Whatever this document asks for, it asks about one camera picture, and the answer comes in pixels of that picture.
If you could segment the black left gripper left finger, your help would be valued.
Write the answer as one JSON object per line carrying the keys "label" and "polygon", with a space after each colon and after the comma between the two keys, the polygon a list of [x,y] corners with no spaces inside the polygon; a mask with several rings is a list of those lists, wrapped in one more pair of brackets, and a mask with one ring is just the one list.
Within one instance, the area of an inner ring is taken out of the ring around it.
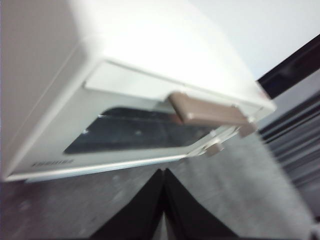
{"label": "black left gripper left finger", "polygon": [[151,240],[162,217],[164,176],[158,169],[132,200],[104,223],[91,240]]}

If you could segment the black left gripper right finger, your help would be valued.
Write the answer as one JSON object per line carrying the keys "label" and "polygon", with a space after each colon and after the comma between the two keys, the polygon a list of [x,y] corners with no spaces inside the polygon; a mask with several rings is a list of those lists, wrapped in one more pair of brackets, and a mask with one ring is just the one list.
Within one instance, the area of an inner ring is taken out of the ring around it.
{"label": "black left gripper right finger", "polygon": [[237,239],[239,236],[203,207],[167,168],[164,170],[167,198],[165,213],[178,240]]}

